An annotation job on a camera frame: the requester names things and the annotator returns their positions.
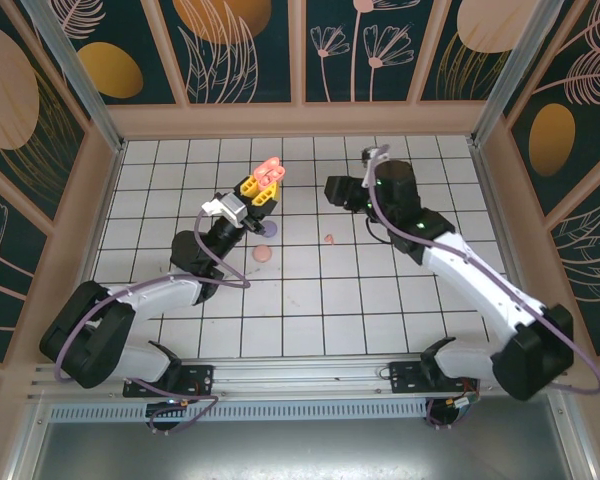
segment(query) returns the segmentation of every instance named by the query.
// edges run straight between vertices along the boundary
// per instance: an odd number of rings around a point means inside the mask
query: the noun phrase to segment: orange circle
[[[227,12],[225,3],[231,13]],[[241,35],[231,34],[240,28],[239,18],[246,23],[252,37],[261,33],[271,18],[271,0],[173,0],[173,6],[184,24],[199,38],[224,45],[240,42]]]

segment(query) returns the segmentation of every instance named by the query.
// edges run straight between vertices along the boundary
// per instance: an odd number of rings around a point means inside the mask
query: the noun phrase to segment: grid tile
[[[322,317],[284,317],[284,355],[324,355]]]
[[[151,177],[151,189],[181,189],[184,163],[173,165],[155,165]]]
[[[442,160],[439,158],[412,158],[411,165],[418,185],[425,183],[447,183]]]
[[[251,160],[262,163],[271,157],[282,158],[282,139],[254,138],[251,143]]]
[[[392,313],[400,311],[400,295],[395,278],[361,278],[362,311]]]
[[[487,212],[458,212],[458,223],[467,241],[496,239]]]
[[[331,235],[335,245],[354,243],[351,215],[318,215],[320,243],[326,244],[325,237]]]
[[[204,304],[169,310],[135,334],[159,338],[183,358],[419,352],[446,334],[486,342],[482,318],[462,295],[379,244],[365,215],[345,213],[324,196],[329,176],[364,175],[363,148],[389,143],[393,158],[413,159],[423,205],[459,226],[476,254],[504,272],[463,142],[399,135],[130,142],[93,274],[113,285],[166,273],[174,233],[193,229],[201,205],[282,153],[285,188],[268,218],[278,233],[248,234],[226,258],[252,288],[220,288]],[[203,218],[201,230],[211,224]],[[370,228],[387,238],[384,227]],[[260,244],[272,247],[267,263],[252,257]]]
[[[220,140],[191,140],[187,163],[217,162],[220,154]]]
[[[160,140],[156,163],[185,163],[189,140]]]
[[[221,162],[250,162],[251,139],[230,138],[220,142]]]
[[[323,279],[322,308],[325,315],[361,313],[358,279]]]
[[[318,247],[284,247],[284,277],[292,278],[320,278],[320,263],[318,260]]]
[[[124,154],[125,165],[150,164],[156,161],[157,140],[133,141]]]
[[[476,184],[454,184],[449,186],[456,210],[486,210],[482,190]]]
[[[478,175],[471,158],[445,158],[442,162],[449,183],[478,183]]]
[[[142,218],[147,190],[116,192],[109,218]]]
[[[407,137],[411,158],[440,158],[438,142],[433,136]]]
[[[151,172],[153,172],[153,165],[123,165],[116,189],[118,191],[146,190],[151,181]]]
[[[214,188],[217,174],[217,163],[188,164],[184,174],[184,188]]]
[[[200,358],[233,358],[240,356],[240,318],[202,320]]]
[[[145,218],[177,217],[180,207],[179,190],[150,190]]]
[[[313,143],[316,160],[339,160],[347,158],[344,137],[315,137]]]
[[[327,355],[366,353],[362,316],[324,317]]]
[[[243,357],[282,355],[281,318],[245,318],[242,326]]]
[[[438,135],[440,153],[444,158],[471,157],[467,138],[460,135]]]
[[[320,280],[287,280],[283,285],[282,314],[319,315],[322,313]]]
[[[283,161],[313,160],[313,137],[284,138],[282,140],[282,157]]]
[[[407,339],[401,313],[365,315],[368,353],[406,353]]]

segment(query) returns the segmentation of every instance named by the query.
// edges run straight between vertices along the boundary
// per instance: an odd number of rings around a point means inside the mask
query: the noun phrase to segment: metal base plate
[[[389,364],[389,378],[393,393],[462,393],[464,385],[459,379],[443,377],[437,387],[431,387],[420,370],[419,361],[392,362]],[[478,387],[476,380],[469,380],[471,386]]]
[[[178,395],[211,395],[213,385],[213,366],[212,365],[183,365],[180,372],[180,379],[171,389],[174,397]],[[125,383],[122,389],[122,396],[125,398],[164,398],[162,395],[148,391],[137,383]]]

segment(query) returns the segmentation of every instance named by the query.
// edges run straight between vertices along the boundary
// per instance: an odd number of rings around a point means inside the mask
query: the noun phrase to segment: yellow object
[[[25,145],[38,124],[36,72],[22,49],[0,30],[0,148]]]
[[[267,203],[272,198],[276,202],[279,201],[279,199],[280,199],[280,188],[278,188],[278,182],[272,183],[271,185],[269,185],[267,187],[266,190],[263,190],[262,192],[260,192],[260,194],[256,198],[251,200],[251,205],[254,205],[256,207],[261,207],[262,205]]]
[[[233,15],[227,13],[225,3]],[[271,0],[173,0],[173,6],[189,30],[203,40],[222,45],[238,41],[239,36],[230,34],[232,17],[237,28],[241,18],[253,37],[266,28],[271,18]]]
[[[460,40],[474,52],[507,52],[518,43],[537,3],[537,0],[463,0],[457,19]]]
[[[258,189],[258,181],[253,175],[249,176],[249,178],[246,179],[242,185],[240,185],[240,195],[243,195],[247,198],[255,198],[258,193],[260,193],[260,190]]]
[[[130,98],[142,90],[140,67],[121,48],[105,42],[89,43],[78,50],[78,57],[100,93]]]
[[[531,166],[543,177],[556,174],[571,153],[576,122],[567,107],[550,103],[533,120],[529,135]]]

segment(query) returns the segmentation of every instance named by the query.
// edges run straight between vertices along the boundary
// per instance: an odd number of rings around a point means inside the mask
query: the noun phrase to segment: black grid line
[[[117,284],[106,284],[103,283],[101,284],[103,286],[106,285],[117,285]],[[381,313],[369,313],[368,315],[370,316],[379,316],[379,315],[424,315],[424,314],[432,314],[432,313],[443,313],[440,310],[423,310],[423,311],[407,311],[407,312],[399,312],[397,310],[395,311],[388,311],[388,312],[381,312]],[[445,313],[479,313],[477,310],[446,310]],[[290,314],[290,315],[285,315],[284,318],[315,318],[315,317],[319,317],[320,315],[318,314]],[[328,313],[326,315],[324,315],[325,317],[355,317],[355,316],[360,316],[360,313],[358,312],[349,312],[349,313]],[[235,315],[229,315],[229,316],[219,316],[219,317],[208,317],[209,319],[213,319],[213,320],[218,320],[218,319],[229,319],[229,318],[243,318],[243,317],[237,317]],[[244,318],[280,318],[280,315],[245,315]],[[170,322],[170,321],[178,321],[178,320],[202,320],[200,317],[195,317],[195,318],[165,318],[164,321],[165,322]],[[157,318],[151,318],[148,320],[149,322],[158,322],[159,319]]]
[[[311,137],[311,143],[313,145],[313,175],[315,176],[316,183],[318,183],[318,167],[316,166],[316,139]],[[322,318],[322,352],[324,355],[327,354],[327,332],[324,328],[324,290],[322,287],[322,246],[320,241],[320,207],[318,205],[318,187],[315,189],[316,192],[316,231],[318,233],[318,273],[320,275],[320,313]]]
[[[377,137],[373,137],[373,138],[376,142],[376,145],[378,145]],[[396,273],[396,285],[398,287],[398,300],[400,301],[400,311],[404,312],[404,305],[402,304],[402,292],[400,291],[400,276],[398,275],[398,262],[396,260],[396,249],[393,245],[391,245],[391,257],[393,258],[393,270]],[[407,324],[404,321],[403,313],[400,314],[400,318],[402,318],[402,329],[404,330],[404,341],[407,346],[407,352],[409,352],[409,337],[407,335]]]
[[[349,152],[347,152],[347,142],[345,140],[345,144],[344,144],[344,149],[345,149],[345,153],[347,154],[347,157],[349,156]],[[349,172],[349,162],[347,161],[347,175],[350,175],[351,173]],[[368,354],[369,353],[369,347],[367,345],[367,325],[364,321],[364,302],[362,300],[362,282],[360,281],[360,261],[358,260],[358,247],[357,247],[357,242],[356,242],[356,222],[353,218],[353,213],[350,214],[351,216],[351,228],[353,229],[353,244],[354,246],[354,250],[356,252],[356,272],[358,272],[358,293],[360,295],[360,315],[362,317],[362,335],[364,336],[364,353]]]
[[[222,150],[222,140],[220,141],[220,150]],[[249,172],[251,172],[251,161],[253,154],[253,138],[249,139]],[[218,175],[216,175],[216,189],[218,188]],[[244,250],[244,260],[242,262],[242,271],[246,275],[247,274],[247,249],[246,249],[246,239],[245,239],[245,250]],[[247,295],[246,290],[242,290],[242,307],[241,307],[241,316],[240,316],[240,350],[239,356],[242,358],[242,341],[244,335],[244,299]]]

